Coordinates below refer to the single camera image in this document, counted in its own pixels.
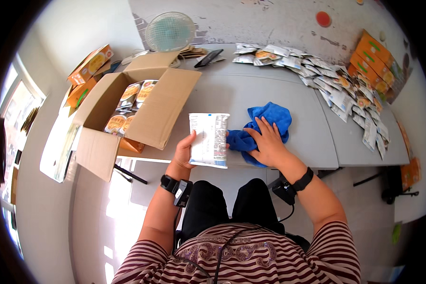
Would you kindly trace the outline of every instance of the fan grille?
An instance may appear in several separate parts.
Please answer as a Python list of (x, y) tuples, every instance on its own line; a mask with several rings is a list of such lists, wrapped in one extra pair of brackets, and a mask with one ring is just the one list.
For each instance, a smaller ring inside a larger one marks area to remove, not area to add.
[(182, 50), (194, 38), (195, 25), (191, 18), (179, 12), (160, 14), (148, 24), (145, 40), (160, 52)]

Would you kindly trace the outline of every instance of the brick pattern on wall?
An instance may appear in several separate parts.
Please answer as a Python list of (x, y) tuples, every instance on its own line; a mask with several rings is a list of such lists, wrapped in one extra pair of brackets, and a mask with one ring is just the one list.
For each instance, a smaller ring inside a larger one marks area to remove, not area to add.
[[(139, 31), (140, 38), (142, 39), (142, 44), (145, 49), (150, 49), (150, 47), (147, 44), (147, 41), (145, 40), (145, 29), (148, 26), (148, 23), (143, 18), (139, 17), (138, 15), (133, 13), (134, 22), (136, 23), (137, 31)], [(208, 43), (205, 36), (207, 35), (207, 31), (200, 31), (199, 25), (195, 24), (196, 32), (195, 36), (193, 38), (193, 41), (191, 44), (206, 44)]]

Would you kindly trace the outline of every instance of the finger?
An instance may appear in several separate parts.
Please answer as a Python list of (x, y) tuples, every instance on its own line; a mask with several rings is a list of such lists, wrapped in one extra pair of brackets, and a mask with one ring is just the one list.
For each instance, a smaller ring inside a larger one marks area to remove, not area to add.
[(268, 128), (265, 123), (263, 123), (263, 121), (261, 121), (259, 117), (254, 117), (254, 119), (256, 120), (256, 123), (259, 126), (262, 135), (268, 134)]
[(196, 131), (193, 130), (193, 132), (191, 132), (190, 135), (188, 135), (185, 138), (183, 138), (182, 140), (180, 140), (177, 147), (179, 149), (185, 149), (185, 148), (189, 147), (194, 142), (194, 140), (196, 139), (196, 136), (197, 136)]
[(276, 134), (276, 136), (278, 136), (279, 139), (281, 139), (281, 135), (279, 134), (278, 126), (276, 125), (275, 122), (273, 122), (273, 130), (274, 130), (274, 133)]
[(262, 138), (262, 135), (258, 133), (256, 130), (252, 128), (243, 128), (244, 131), (246, 131), (256, 142), (259, 142), (259, 140)]
[(259, 157), (260, 157), (260, 152), (257, 150), (252, 150), (249, 151), (248, 154), (250, 154), (251, 156), (253, 156), (257, 161), (259, 161)]
[(263, 122), (263, 124), (265, 124), (265, 126), (268, 128), (268, 131), (269, 131), (269, 132), (272, 132), (272, 131), (273, 131), (273, 128), (271, 127), (270, 123), (267, 121), (267, 119), (266, 119), (264, 116), (262, 116), (262, 122)]

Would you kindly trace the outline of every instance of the blue towel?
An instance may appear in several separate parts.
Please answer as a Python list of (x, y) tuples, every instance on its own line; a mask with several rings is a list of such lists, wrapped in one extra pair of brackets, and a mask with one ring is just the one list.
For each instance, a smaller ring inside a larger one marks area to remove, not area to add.
[[(257, 125), (254, 117), (259, 117), (262, 119), (262, 116), (273, 125), (273, 122), (276, 122), (276, 126), (279, 129), (279, 134), (281, 135), (281, 140), (285, 144), (289, 139), (289, 126), (292, 123), (292, 117), (290, 116), (290, 111), (286, 108), (283, 108), (280, 105), (276, 105), (272, 102), (267, 103), (265, 106), (256, 106), (248, 109), (249, 117), (251, 122), (246, 124), (244, 128), (252, 128), (257, 130), (259, 133), (260, 129)], [(257, 167), (266, 168), (267, 166), (257, 162), (257, 160), (248, 154), (248, 151), (257, 149), (256, 141), (244, 130), (230, 130), (229, 136), (227, 137), (227, 143), (230, 144), (229, 149), (240, 151), (244, 160), (247, 163), (253, 164)]]

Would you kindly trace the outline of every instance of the pile of packets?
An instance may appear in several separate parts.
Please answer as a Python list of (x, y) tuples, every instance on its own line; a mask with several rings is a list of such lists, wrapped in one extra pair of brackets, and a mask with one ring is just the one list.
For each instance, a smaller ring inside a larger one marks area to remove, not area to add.
[(382, 101), (362, 74), (350, 76), (345, 66), (331, 65), (321, 58), (290, 47), (237, 43), (233, 59), (254, 66), (286, 67), (298, 74), (303, 83), (318, 89), (324, 100), (344, 122), (353, 121), (364, 128), (363, 143), (371, 151), (376, 144), (383, 159), (390, 143), (388, 129), (380, 120)]
[(115, 112), (109, 118), (104, 132), (123, 137), (136, 112), (158, 80), (145, 80), (126, 87)]

